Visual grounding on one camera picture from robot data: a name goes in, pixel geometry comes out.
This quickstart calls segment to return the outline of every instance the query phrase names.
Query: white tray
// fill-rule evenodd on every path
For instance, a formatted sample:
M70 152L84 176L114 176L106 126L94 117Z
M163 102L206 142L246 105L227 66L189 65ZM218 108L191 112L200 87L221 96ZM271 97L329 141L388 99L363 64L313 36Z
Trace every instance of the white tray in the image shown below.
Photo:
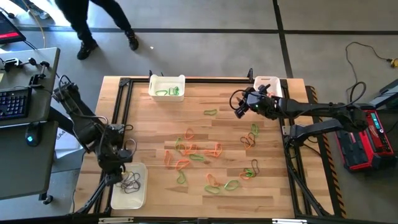
M170 90L175 87L178 87L179 89L179 93L177 96L170 96L169 94L164 95L163 93L156 95L156 92L159 90ZM148 94L155 101L163 101L163 102L183 101L184 93L185 93L184 75L180 75L179 77L160 77L157 75L150 76Z
M126 171L133 171L140 174L138 182L141 184L137 192L126 194L123 189L113 185L111 207L113 209L138 209L146 201L148 170L145 164L141 162L132 162L126 164Z
M256 77L254 80L254 89L258 91L261 85L266 86L268 84L271 84L271 86L267 89L268 93L273 92L274 96L284 97L278 77Z

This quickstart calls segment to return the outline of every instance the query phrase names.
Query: wooden tabletop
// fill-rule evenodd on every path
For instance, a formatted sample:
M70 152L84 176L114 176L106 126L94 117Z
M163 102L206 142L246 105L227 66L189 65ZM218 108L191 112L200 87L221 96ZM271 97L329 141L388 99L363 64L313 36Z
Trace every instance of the wooden tabletop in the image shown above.
M96 114L113 114L120 77L104 77ZM290 97L307 102L302 79L288 79ZM187 83L185 99L180 103L157 103L148 95L148 83L134 84L127 124L134 126L125 138L137 141L133 162L143 162L148 168L146 204L137 210L112 210L112 216L134 217L223 217L271 218L294 217L285 155L278 120L271 121L248 111L242 119L235 117L228 101L232 92L245 89L246 84ZM204 110L217 109L216 116L206 116ZM312 124L311 117L299 117L297 124ZM259 127L256 146L245 150L240 138L251 132L251 124ZM191 128L195 136L183 144L196 144L199 152L214 149L220 143L223 152L219 158L206 156L206 162L191 161L183 171L187 181L176 182L178 172L166 169L165 150L169 150L175 164L183 156L174 150L178 137ZM316 144L306 142L318 149ZM305 147L301 148L308 188L324 209L333 213L321 158ZM260 173L250 180L239 178L243 168L258 160ZM95 155L86 154L75 192L79 209L94 192L100 179ZM204 190L206 175L212 174L218 182L239 180L240 187L218 195ZM298 191L300 208L302 194Z

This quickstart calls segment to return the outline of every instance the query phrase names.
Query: gray floor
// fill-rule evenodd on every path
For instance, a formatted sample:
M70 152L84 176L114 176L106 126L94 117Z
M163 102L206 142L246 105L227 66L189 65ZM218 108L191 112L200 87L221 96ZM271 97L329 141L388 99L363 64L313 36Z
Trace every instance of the gray floor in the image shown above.
M271 0L119 0L129 20L138 28L220 28L276 29ZM285 29L303 30L396 30L394 0L280 0ZM44 26L67 26L58 13L56 22ZM19 14L19 26L35 26L27 15ZM90 4L90 27L115 28L111 18ZM29 41L42 47L40 32L24 32ZM167 34L138 33L140 49L131 52L123 33L94 33L100 49L87 60L76 59L80 43L73 32L46 32L47 47L61 49L59 74L67 74L80 87L81 95L95 109L102 78L105 75L147 75L151 69L165 75L238 77L252 67L254 74L286 77L277 34ZM375 47L382 57L398 57L397 36L371 35L286 35L295 78L318 90L320 101L345 101L344 91L354 82L345 59L345 46L358 41ZM3 50L27 50L17 43ZM368 84L362 99L397 78L398 70L376 58L372 51L352 45L349 57L358 79ZM59 105L53 106L62 110ZM350 218L396 222L398 220L398 171L375 174L350 174L341 166L333 147L333 158L343 198ZM54 203L42 205L37 196L0 201L0 220L10 218L61 215L69 212L77 180L81 154L76 153L54 164L50 190ZM29 208L21 213L21 207Z

